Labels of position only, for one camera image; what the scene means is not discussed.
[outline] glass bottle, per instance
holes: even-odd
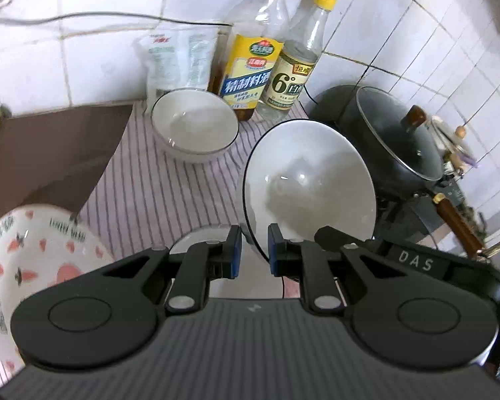
[[[286,2],[243,0],[225,20],[233,27],[215,91],[239,120],[248,120],[283,46],[289,22]]]
[[[284,47],[256,107],[268,120],[280,121],[298,99],[323,51],[324,27],[336,0],[315,5],[287,33]]]

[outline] black cable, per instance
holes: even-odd
[[[311,95],[309,94],[308,89],[307,89],[307,87],[305,86],[305,84],[304,84],[304,90],[305,90],[305,93],[307,94],[308,98],[310,98],[310,99],[311,99],[311,100],[315,103],[315,105],[318,105],[318,102],[317,102],[317,101],[315,101],[315,99],[313,99],[313,98],[311,97]]]
[[[155,21],[173,22],[175,24],[190,24],[190,25],[214,25],[219,27],[231,27],[233,24],[224,22],[201,22],[201,21],[184,21],[182,19],[165,18],[163,16],[147,15],[143,13],[129,13],[129,12],[113,12],[113,11],[95,11],[95,12],[74,12],[65,15],[54,16],[52,18],[41,19],[17,19],[17,18],[2,18],[0,17],[0,24],[2,25],[41,25],[48,24],[55,21],[61,21],[68,18],[81,18],[84,16],[120,16],[126,18],[145,18],[153,19]]]

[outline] striped cloth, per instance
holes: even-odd
[[[307,118],[299,102],[288,117]],[[188,164],[156,149],[144,104],[136,103],[80,218],[117,259],[152,246],[171,247],[200,227],[237,224],[240,172],[257,140],[272,126],[255,114],[240,124],[239,136],[223,156],[205,164]],[[286,285],[286,296],[296,293],[297,285]],[[10,378],[0,363],[0,387]]]

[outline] plastic bag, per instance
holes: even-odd
[[[206,25],[160,25],[139,41],[148,68],[148,111],[170,90],[207,89],[217,29]]]

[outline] bottle label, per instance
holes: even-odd
[[[238,34],[224,70],[219,96],[234,110],[253,109],[270,78],[283,44]]]
[[[300,96],[315,63],[292,58],[283,51],[265,87],[262,101],[277,110],[288,110]]]

